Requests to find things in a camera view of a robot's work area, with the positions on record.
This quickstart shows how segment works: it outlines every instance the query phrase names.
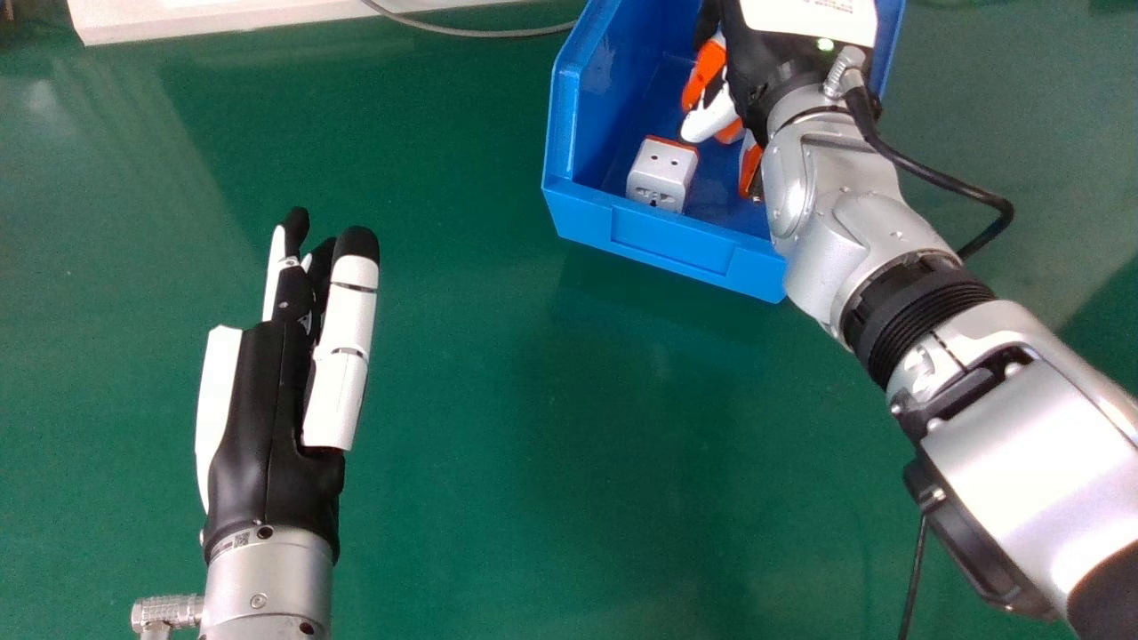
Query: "white cable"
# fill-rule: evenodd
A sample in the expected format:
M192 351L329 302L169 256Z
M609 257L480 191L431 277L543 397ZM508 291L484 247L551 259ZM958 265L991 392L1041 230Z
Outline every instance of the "white cable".
M551 26L541 26L536 28L510 28L502 31L480 31L475 28L455 28L452 26L443 26L431 23L424 23L422 20L417 20L414 18L409 18L401 16L395 11L388 9L387 7L380 5L376 0L360 0L364 5L371 7L381 16L386 16L391 20L395 20L402 25L411 26L414 28L420 28L423 31L429 31L431 33L442 33L444 35L457 35L460 38L535 38L538 35L551 35L554 33L561 33L569 31L577 24L576 19L569 20L567 23L555 24Z

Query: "blue bin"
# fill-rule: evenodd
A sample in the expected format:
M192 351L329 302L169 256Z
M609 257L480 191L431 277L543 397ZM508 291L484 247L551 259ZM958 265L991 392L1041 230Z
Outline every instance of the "blue bin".
M553 64L542 190L558 235L767 302L785 261L766 210L739 197L739 147L700 146L684 214L624 197L645 136L676 139L699 0L592 0ZM905 0L877 0L882 93Z

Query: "green table surface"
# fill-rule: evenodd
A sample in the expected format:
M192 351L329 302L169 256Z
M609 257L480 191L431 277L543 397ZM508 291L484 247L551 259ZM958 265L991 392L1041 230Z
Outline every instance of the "green table surface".
M882 124L1019 205L972 269L1131 391L1135 35L1132 1L914 1ZM137 597L200 590L205 335L256 321L294 204L384 245L338 638L896 635L916 511L881 392L789 303L556 237L562 40L0 30L3 637L129 638ZM905 188L954 244L988 220ZM933 543L912 637L1071 633L989 609Z

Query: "power socket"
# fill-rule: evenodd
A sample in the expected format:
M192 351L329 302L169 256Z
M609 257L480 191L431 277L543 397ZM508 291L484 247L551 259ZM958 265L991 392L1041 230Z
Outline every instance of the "power socket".
M655 136L641 142L625 183L625 197L682 213L700 155L694 148Z

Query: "robotic arm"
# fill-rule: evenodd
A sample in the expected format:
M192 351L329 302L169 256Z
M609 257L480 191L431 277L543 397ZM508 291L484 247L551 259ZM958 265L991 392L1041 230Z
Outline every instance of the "robotic arm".
M142 639L331 637L344 453L371 351L379 244L352 227L302 260L308 212L273 232L262 322L209 331L198 396L205 596L145 598Z
M696 43L725 67L693 73L682 136L743 120L786 294L885 391L916 450L906 486L976 592L1083 640L1138 638L1138 404L964 269L995 233L954 252L905 203L897 166L927 167L876 136L875 23L872 0L704 2ZM734 113L712 113L723 95Z

